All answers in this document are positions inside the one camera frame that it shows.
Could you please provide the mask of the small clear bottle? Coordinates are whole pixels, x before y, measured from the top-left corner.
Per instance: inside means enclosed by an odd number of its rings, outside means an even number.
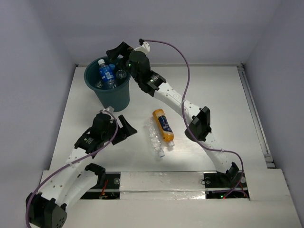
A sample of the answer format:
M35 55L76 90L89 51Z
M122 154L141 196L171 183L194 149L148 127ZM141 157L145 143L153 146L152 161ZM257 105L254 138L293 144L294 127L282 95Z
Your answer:
M127 77L127 75L128 75L127 72L123 69L120 69L116 72L116 78L117 79L124 79L124 78Z

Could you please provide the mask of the blue label bottle white cap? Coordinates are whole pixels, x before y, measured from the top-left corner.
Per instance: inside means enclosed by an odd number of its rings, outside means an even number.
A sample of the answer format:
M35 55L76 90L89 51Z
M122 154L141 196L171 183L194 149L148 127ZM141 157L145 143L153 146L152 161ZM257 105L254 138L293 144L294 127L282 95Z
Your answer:
M99 74L101 77L102 85L105 89L117 88L116 77L112 69L105 63L103 59L98 60Z

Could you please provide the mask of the orange juice bottle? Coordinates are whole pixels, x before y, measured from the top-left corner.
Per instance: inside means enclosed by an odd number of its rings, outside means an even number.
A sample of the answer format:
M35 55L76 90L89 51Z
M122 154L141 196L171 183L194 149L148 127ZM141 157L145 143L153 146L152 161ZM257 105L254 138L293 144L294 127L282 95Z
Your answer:
M169 147L173 147L174 144L174 133L169 126L165 112L162 109L157 109L152 113L153 118L158 126L161 138Z

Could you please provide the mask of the clear bottle white cap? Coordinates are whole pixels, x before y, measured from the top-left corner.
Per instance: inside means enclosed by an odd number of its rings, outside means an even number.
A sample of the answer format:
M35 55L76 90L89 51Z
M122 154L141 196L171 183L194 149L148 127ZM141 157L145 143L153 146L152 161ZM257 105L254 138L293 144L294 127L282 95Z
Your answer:
M98 81L96 84L95 84L95 87L98 88L98 89L101 89L102 88L102 82L101 81Z

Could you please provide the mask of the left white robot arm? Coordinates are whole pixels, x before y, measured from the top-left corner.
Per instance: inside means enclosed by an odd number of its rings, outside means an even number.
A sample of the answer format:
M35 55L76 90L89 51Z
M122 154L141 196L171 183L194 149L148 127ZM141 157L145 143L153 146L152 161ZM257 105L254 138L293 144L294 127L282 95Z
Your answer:
M93 163L106 146L137 133L120 115L103 110L76 141L64 166L46 177L26 199L27 227L61 228L67 211L92 187L104 186L105 168Z

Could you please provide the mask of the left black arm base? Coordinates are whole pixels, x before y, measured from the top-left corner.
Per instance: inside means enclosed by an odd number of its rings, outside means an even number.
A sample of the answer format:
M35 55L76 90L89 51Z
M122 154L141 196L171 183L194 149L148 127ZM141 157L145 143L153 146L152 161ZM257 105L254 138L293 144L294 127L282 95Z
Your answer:
M120 199L120 172L107 172L104 182L100 181L89 189L82 197L82 200L119 200Z

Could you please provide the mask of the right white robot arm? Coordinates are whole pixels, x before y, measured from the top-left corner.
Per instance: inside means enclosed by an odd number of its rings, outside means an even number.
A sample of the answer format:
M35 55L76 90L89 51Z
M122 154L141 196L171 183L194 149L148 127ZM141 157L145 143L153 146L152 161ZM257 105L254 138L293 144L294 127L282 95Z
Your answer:
M143 92L162 101L183 118L186 136L200 145L209 156L219 173L219 182L223 186L230 186L241 169L227 157L228 151L223 150L214 138L210 109L186 100L185 94L180 95L164 77L151 69L147 57L151 42L150 39L140 39L137 48L122 42L108 50L106 55L111 63L116 62L119 69L129 73Z

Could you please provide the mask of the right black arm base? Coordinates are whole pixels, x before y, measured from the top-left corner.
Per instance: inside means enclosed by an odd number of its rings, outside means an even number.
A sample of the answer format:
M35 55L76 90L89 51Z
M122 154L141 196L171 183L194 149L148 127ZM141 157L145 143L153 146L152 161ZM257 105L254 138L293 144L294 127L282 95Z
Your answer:
M206 199L249 199L245 174L234 162L227 173L204 173L200 183L205 186Z

